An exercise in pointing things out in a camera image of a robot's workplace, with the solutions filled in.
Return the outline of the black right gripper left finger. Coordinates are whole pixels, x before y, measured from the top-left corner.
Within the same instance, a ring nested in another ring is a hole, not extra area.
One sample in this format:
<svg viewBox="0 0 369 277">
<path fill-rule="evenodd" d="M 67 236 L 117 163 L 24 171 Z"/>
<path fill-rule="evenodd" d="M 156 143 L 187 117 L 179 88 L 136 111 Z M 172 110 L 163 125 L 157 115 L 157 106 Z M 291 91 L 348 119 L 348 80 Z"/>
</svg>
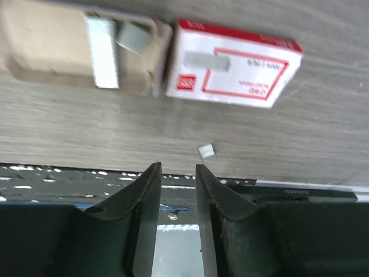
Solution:
<svg viewBox="0 0 369 277">
<path fill-rule="evenodd" d="M 161 163 L 100 203 L 1 205 L 2 276 L 150 276 Z"/>
</svg>

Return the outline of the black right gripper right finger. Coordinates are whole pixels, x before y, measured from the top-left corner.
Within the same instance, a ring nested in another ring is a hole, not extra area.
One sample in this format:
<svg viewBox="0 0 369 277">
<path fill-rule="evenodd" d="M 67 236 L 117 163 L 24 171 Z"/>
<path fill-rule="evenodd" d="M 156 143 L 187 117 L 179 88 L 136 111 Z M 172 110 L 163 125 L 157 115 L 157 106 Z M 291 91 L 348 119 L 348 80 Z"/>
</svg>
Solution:
<svg viewBox="0 0 369 277">
<path fill-rule="evenodd" d="M 203 164 L 195 187 L 205 276 L 367 276 L 368 204 L 232 189 Z"/>
</svg>

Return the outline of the red white staple box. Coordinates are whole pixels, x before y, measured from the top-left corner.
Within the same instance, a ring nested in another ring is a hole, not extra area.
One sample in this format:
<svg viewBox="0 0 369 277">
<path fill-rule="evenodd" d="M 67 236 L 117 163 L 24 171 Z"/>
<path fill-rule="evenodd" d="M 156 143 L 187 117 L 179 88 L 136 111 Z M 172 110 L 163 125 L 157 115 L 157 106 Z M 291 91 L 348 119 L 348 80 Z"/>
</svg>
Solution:
<svg viewBox="0 0 369 277">
<path fill-rule="evenodd" d="M 95 86 L 85 16 L 147 27 L 142 55 L 117 47 L 119 88 Z M 270 108 L 300 68 L 290 39 L 180 18 L 174 26 L 139 14 L 46 1 L 2 1 L 9 46 L 3 66 L 26 83 Z"/>
</svg>

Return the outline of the silver staple strips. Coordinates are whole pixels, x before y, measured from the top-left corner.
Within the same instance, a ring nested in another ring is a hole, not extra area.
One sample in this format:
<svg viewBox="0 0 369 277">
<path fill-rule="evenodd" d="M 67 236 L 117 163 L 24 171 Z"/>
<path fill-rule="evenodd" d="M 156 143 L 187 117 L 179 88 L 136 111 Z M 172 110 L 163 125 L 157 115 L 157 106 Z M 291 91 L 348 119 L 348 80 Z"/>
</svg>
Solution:
<svg viewBox="0 0 369 277">
<path fill-rule="evenodd" d="M 104 89 L 119 88 L 117 47 L 142 55 L 150 42 L 151 31 L 133 22 L 120 24 L 113 18 L 85 16 L 90 59 L 95 86 Z"/>
</svg>

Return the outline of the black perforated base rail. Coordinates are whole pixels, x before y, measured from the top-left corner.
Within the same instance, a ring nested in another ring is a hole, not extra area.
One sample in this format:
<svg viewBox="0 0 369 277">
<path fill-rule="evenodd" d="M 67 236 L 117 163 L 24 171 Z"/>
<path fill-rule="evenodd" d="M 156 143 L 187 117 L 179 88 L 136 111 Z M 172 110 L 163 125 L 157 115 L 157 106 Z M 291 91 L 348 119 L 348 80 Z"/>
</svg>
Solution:
<svg viewBox="0 0 369 277">
<path fill-rule="evenodd" d="M 132 184 L 140 172 L 30 164 L 1 164 L 1 206 L 74 205 L 87 209 Z M 256 204 L 271 201 L 356 203 L 354 192 L 343 189 L 263 185 L 256 179 L 219 178 L 223 185 Z M 163 174 L 162 211 L 196 209 L 194 175 Z"/>
</svg>

